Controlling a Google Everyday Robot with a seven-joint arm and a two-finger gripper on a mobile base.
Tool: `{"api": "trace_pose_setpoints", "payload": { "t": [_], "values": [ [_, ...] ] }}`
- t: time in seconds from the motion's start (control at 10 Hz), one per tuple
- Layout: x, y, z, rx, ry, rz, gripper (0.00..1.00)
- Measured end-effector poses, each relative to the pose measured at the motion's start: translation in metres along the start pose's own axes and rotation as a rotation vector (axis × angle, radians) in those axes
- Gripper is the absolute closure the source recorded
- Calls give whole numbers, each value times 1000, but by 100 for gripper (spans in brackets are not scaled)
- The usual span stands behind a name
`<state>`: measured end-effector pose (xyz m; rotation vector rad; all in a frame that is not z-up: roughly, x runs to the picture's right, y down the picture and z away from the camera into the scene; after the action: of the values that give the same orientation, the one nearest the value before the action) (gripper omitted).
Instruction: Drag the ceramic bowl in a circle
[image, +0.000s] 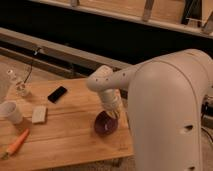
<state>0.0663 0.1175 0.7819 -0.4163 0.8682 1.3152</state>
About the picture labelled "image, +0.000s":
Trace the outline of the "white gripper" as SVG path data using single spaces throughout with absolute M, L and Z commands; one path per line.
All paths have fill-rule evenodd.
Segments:
M 118 89 L 108 89 L 100 93 L 101 104 L 113 119 L 120 118 L 121 96 Z

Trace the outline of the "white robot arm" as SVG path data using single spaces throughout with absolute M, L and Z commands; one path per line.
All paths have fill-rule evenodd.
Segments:
M 114 91 L 128 92 L 138 171 L 203 171 L 201 108 L 213 87 L 213 58 L 187 49 L 114 72 L 101 66 L 87 79 L 103 107 L 115 112 Z

